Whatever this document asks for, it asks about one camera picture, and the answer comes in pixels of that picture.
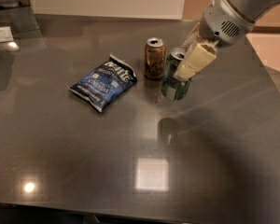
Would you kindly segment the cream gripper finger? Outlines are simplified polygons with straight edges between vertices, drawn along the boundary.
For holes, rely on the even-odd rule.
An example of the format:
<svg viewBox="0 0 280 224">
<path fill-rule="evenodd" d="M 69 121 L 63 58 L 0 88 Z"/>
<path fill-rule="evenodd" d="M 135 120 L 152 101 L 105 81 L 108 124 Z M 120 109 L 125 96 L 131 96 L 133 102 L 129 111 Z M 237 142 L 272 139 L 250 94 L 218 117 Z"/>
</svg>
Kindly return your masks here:
<svg viewBox="0 0 280 224">
<path fill-rule="evenodd" d="M 179 81 L 187 81 L 203 70 L 217 57 L 217 47 L 214 43 L 198 42 L 192 44 L 185 59 L 177 67 L 174 77 Z"/>
<path fill-rule="evenodd" d="M 189 33 L 189 35 L 187 36 L 187 38 L 185 39 L 185 41 L 183 42 L 183 44 L 181 45 L 182 48 L 187 49 L 189 47 L 189 45 L 194 41 L 195 37 L 198 35 L 199 33 L 199 27 L 200 24 L 197 23 L 194 28 L 191 30 L 191 32 Z"/>
</svg>

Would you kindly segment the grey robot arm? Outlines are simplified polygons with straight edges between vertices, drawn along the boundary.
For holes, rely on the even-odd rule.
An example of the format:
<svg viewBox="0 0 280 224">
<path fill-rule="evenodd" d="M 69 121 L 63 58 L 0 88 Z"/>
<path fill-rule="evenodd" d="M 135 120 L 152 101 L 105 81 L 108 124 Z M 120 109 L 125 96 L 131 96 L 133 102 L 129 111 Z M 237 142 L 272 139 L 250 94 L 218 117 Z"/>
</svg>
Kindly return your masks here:
<svg viewBox="0 0 280 224">
<path fill-rule="evenodd" d="M 280 0 L 212 0 L 182 45 L 186 54 L 174 77 L 187 81 L 195 76 L 217 57 L 219 47 L 234 45 L 278 5 Z"/>
</svg>

